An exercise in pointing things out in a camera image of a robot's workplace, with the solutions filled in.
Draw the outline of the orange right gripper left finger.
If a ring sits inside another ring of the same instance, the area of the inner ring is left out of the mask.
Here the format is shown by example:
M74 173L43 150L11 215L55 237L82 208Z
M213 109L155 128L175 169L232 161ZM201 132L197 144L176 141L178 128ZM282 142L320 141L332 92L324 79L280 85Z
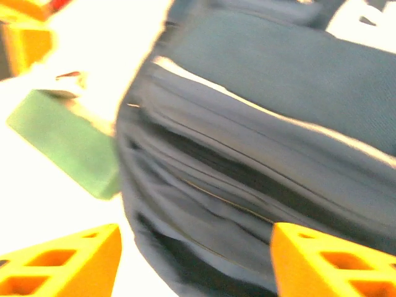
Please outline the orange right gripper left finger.
M108 224L1 256L1 296L111 296L121 234Z

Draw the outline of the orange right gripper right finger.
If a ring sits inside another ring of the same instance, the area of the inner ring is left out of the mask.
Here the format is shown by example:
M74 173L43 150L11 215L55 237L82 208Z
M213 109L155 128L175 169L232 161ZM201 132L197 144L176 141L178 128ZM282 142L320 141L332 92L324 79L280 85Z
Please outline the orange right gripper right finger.
M270 253L279 296L395 296L395 257L292 223Z

